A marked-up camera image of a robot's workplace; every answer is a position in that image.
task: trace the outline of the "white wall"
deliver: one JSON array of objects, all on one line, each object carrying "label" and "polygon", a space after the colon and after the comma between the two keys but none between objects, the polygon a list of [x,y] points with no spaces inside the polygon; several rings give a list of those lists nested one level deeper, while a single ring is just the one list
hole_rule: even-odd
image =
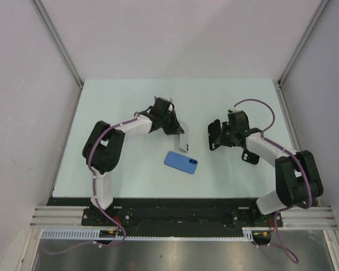
[{"label": "white wall", "polygon": [[31,2],[0,1],[0,255],[48,192],[78,94]]},{"label": "white wall", "polygon": [[84,79],[279,79],[320,0],[44,0]]},{"label": "white wall", "polygon": [[285,82],[302,147],[315,155],[339,227],[339,0],[332,1]]}]

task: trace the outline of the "white table surface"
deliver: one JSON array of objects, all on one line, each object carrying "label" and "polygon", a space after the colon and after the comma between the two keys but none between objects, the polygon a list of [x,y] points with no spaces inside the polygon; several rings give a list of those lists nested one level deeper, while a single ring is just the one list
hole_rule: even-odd
[{"label": "white table surface", "polygon": [[[215,119],[227,120],[236,102],[256,98],[275,111],[276,122],[267,136],[286,146],[290,138],[270,78],[216,78],[166,80],[87,80],[60,166],[53,197],[90,197],[92,175],[82,149],[97,121],[110,124],[128,120],[134,112],[154,104],[154,96],[172,98],[177,117],[189,125],[190,151],[178,148],[177,135],[162,130],[125,141],[112,171],[114,197],[136,198],[238,198],[260,197],[275,189],[275,170],[264,160],[251,165],[241,160],[241,148],[208,148],[207,126]],[[263,105],[246,102],[238,106],[250,127],[265,128],[271,113]],[[195,174],[163,164],[168,151],[198,160]]]}]

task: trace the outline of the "metal extrusion bar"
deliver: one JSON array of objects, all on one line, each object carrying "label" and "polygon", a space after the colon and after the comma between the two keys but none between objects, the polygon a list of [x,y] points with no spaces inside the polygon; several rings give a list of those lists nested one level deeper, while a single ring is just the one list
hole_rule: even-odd
[{"label": "metal extrusion bar", "polygon": [[39,247],[40,237],[43,232],[42,229],[31,229],[31,235],[28,241],[27,249],[23,257],[20,271],[31,271],[34,266],[36,252]]},{"label": "metal extrusion bar", "polygon": [[309,40],[310,36],[314,32],[315,27],[317,26],[321,16],[324,14],[325,9],[327,8],[328,4],[331,0],[321,0],[321,3],[318,5],[318,8],[316,9],[314,15],[312,16],[303,36],[301,37],[293,55],[291,56],[289,62],[286,65],[285,70],[283,71],[280,79],[279,84],[280,86],[284,84],[289,72],[293,68],[296,60],[298,59],[300,53],[304,49],[305,44]]},{"label": "metal extrusion bar", "polygon": [[51,39],[53,40],[55,46],[58,48],[60,55],[62,56],[65,64],[67,65],[69,71],[71,72],[73,78],[78,84],[79,88],[82,89],[83,81],[80,79],[77,69],[75,68],[73,61],[71,60],[62,40],[59,37],[57,30],[54,27],[53,22],[50,20],[49,14],[45,10],[45,7],[41,0],[31,0],[34,5],[34,8],[38,12],[40,19],[42,20],[46,30],[48,31]]},{"label": "metal extrusion bar", "polygon": [[288,106],[286,99],[285,99],[285,96],[284,96],[283,86],[280,86],[279,84],[277,84],[277,86],[275,86],[275,90],[276,90],[277,98],[278,98],[279,103],[280,103],[281,111],[282,111],[282,114],[283,114],[284,119],[285,119],[286,128],[288,130],[288,133],[289,133],[289,136],[290,136],[290,141],[293,145],[293,148],[295,150],[301,150],[301,144],[300,144],[299,136],[296,132],[295,124],[294,124],[293,118],[290,114],[289,106]]},{"label": "metal extrusion bar", "polygon": [[335,271],[339,271],[339,231],[325,230],[324,236],[334,264],[334,269]]},{"label": "metal extrusion bar", "polygon": [[[115,227],[81,226],[83,211],[86,207],[36,207],[31,228],[41,229],[115,229]],[[283,227],[280,230],[337,230],[330,207],[312,207],[310,209],[292,208],[281,212]],[[243,228],[260,230],[262,228]]]},{"label": "metal extrusion bar", "polygon": [[330,207],[310,209],[292,208],[281,212],[283,227],[280,230],[337,230]]},{"label": "metal extrusion bar", "polygon": [[70,131],[72,129],[74,118],[75,118],[75,114],[76,114],[77,109],[78,109],[81,93],[82,93],[82,91],[80,90],[80,92],[78,94],[78,97],[77,97],[77,101],[76,101],[75,107],[74,107],[73,114],[72,114],[71,119],[70,119],[70,124],[69,124],[68,130],[67,130],[67,135],[66,135],[66,138],[65,138],[62,150],[60,152],[60,160],[59,160],[58,165],[56,166],[56,171],[55,171],[55,175],[54,175],[53,181],[51,183],[51,186],[49,187],[49,189],[48,189],[48,191],[46,193],[45,199],[44,199],[45,203],[47,203],[49,198],[51,197],[51,195],[53,193],[53,190],[54,190],[55,183],[56,183],[58,175],[59,175],[60,166],[62,165],[62,161],[63,161],[63,158],[64,158],[64,152],[65,152],[65,149],[66,149],[67,144],[68,144]]}]

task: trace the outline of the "black mounting plate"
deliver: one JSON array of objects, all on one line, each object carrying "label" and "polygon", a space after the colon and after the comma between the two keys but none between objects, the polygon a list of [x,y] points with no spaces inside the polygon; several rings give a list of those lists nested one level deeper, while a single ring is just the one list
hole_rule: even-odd
[{"label": "black mounting plate", "polygon": [[[254,216],[256,200],[115,198],[106,212],[132,237],[241,237],[242,227],[270,227],[272,215]],[[84,210],[81,224],[115,226],[94,206]]]},{"label": "black mounting plate", "polygon": [[216,150],[218,147],[220,147],[220,144],[216,143],[216,140],[221,135],[221,122],[219,119],[214,120],[209,124],[207,127],[208,130],[208,146],[210,147],[211,151]]}]

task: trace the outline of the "black base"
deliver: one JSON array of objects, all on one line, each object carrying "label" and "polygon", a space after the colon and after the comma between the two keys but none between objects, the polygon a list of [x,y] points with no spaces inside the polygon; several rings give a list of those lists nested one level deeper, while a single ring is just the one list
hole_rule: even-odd
[{"label": "black base", "polygon": [[47,206],[90,206],[90,198],[54,198],[51,196],[47,201]]},{"label": "black base", "polygon": [[[241,237],[242,227],[270,227],[273,216],[257,216],[256,200],[116,198],[106,212],[132,237]],[[94,206],[84,210],[81,224],[115,226]]]}]

